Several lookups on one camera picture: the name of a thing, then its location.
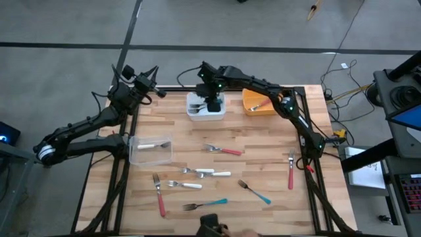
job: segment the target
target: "gray concrete floor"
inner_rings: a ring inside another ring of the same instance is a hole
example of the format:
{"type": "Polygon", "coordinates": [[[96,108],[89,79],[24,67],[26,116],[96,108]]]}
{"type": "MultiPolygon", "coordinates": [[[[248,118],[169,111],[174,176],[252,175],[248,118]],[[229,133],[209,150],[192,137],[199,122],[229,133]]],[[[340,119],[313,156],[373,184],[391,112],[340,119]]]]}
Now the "gray concrete floor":
{"type": "MultiPolygon", "coordinates": [[[[0,2],[0,42],[123,44],[135,2],[4,0],[0,2]]],[[[235,0],[143,0],[131,43],[335,49],[361,1],[325,0],[307,22],[314,2],[249,0],[240,5],[235,0]]],[[[421,47],[420,21],[421,7],[416,0],[366,1],[342,48],[417,50],[421,47]]],[[[90,91],[107,90],[112,78],[110,65],[117,63],[120,50],[0,47],[0,55],[1,120],[21,130],[18,147],[31,150],[56,127],[97,112],[90,91]]],[[[158,82],[165,85],[176,84],[179,72],[201,61],[238,66],[247,74],[279,84],[319,84],[332,57],[320,53],[129,50],[125,63],[136,70],[159,65],[158,82]]],[[[375,70],[394,68],[407,58],[409,55],[338,55],[331,69],[356,59],[352,75],[359,83],[369,84],[375,70]]],[[[348,73],[343,70],[326,77],[334,94],[356,87],[348,73]]],[[[198,82],[194,74],[186,74],[182,80],[185,84],[198,82]]],[[[363,95],[358,95],[341,110],[341,119],[351,119],[370,108],[363,95]]],[[[383,110],[376,108],[374,113],[345,124],[357,145],[375,145],[391,137],[384,117],[383,110]]],[[[28,181],[30,198],[18,208],[14,231],[26,230],[30,236],[70,232],[89,163],[89,156],[84,158],[51,169],[33,169],[28,181]]],[[[377,215],[388,215],[384,198],[352,195],[351,202],[359,230],[406,236],[402,226],[377,221],[377,215]]]]}

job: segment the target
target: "white handle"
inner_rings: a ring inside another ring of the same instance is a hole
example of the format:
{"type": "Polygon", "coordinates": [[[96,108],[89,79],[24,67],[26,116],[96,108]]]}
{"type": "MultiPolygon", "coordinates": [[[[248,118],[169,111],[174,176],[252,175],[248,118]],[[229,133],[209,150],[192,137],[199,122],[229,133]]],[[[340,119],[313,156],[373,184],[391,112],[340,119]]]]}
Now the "white handle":
{"type": "Polygon", "coordinates": [[[214,169],[195,169],[196,172],[215,172],[214,169]]]}
{"type": "Polygon", "coordinates": [[[154,148],[155,145],[138,145],[137,149],[147,149],[147,148],[154,148]]]}
{"type": "Polygon", "coordinates": [[[212,176],[231,176],[231,172],[216,172],[212,176]]]}
{"type": "Polygon", "coordinates": [[[201,184],[183,184],[183,187],[201,189],[202,188],[202,185],[201,184]]]}

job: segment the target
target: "blue-handled fork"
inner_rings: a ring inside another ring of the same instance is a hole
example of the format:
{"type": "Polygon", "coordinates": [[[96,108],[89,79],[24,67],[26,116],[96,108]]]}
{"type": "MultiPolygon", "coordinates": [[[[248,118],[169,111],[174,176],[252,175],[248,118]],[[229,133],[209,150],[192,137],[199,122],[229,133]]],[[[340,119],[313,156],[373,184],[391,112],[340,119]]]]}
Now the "blue-handled fork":
{"type": "Polygon", "coordinates": [[[242,181],[242,180],[238,180],[238,184],[242,187],[242,188],[244,188],[244,189],[248,189],[248,190],[250,190],[250,191],[252,191],[254,194],[256,194],[259,198],[261,198],[261,200],[263,200],[266,204],[270,204],[271,203],[271,201],[268,199],[268,198],[266,198],[266,197],[263,197],[261,194],[258,194],[258,193],[256,193],[256,191],[254,191],[254,190],[252,190],[251,188],[249,188],[249,186],[246,184],[246,183],[244,183],[244,181],[242,181]]]}
{"type": "Polygon", "coordinates": [[[210,203],[204,203],[204,204],[196,204],[196,203],[187,204],[187,205],[183,206],[183,210],[184,211],[191,211],[191,210],[194,210],[194,209],[196,209],[200,206],[203,206],[203,205],[214,205],[214,204],[224,204],[224,203],[228,203],[228,199],[224,198],[224,199],[221,199],[221,200],[218,200],[218,201],[212,201],[210,203]]]}

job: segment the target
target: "white plastic container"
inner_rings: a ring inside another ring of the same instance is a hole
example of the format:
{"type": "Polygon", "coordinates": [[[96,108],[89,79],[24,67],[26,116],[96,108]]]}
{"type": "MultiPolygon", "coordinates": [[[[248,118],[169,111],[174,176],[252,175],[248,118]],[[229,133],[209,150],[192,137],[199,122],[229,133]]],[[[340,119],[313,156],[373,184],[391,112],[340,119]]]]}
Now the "white plastic container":
{"type": "Polygon", "coordinates": [[[192,121],[212,121],[212,120],[222,120],[225,116],[226,106],[225,106],[225,95],[224,93],[219,93],[218,99],[221,102],[221,111],[219,112],[209,112],[208,108],[201,109],[198,113],[190,113],[189,109],[193,109],[190,105],[201,105],[205,102],[205,98],[199,97],[196,93],[189,92],[187,94],[187,105],[186,110],[192,121]]]}
{"type": "Polygon", "coordinates": [[[131,137],[129,141],[129,148],[130,163],[139,167],[163,165],[172,162],[171,136],[149,138],[131,137]],[[161,147],[161,145],[166,142],[170,142],[170,145],[161,147]]]}

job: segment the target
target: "blue handle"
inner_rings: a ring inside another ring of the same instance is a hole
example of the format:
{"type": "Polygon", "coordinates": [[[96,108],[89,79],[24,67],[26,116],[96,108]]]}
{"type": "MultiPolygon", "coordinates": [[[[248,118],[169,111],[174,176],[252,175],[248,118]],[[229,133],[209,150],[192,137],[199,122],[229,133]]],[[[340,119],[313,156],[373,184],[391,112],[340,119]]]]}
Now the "blue handle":
{"type": "Polygon", "coordinates": [[[256,195],[258,195],[258,197],[261,198],[266,204],[270,204],[271,203],[271,201],[269,199],[263,197],[262,195],[256,193],[255,191],[252,191],[252,192],[255,193],[256,195]]]}
{"type": "Polygon", "coordinates": [[[223,204],[223,203],[228,203],[228,199],[224,198],[224,199],[221,199],[221,200],[218,200],[218,201],[205,203],[204,205],[223,204]]]}

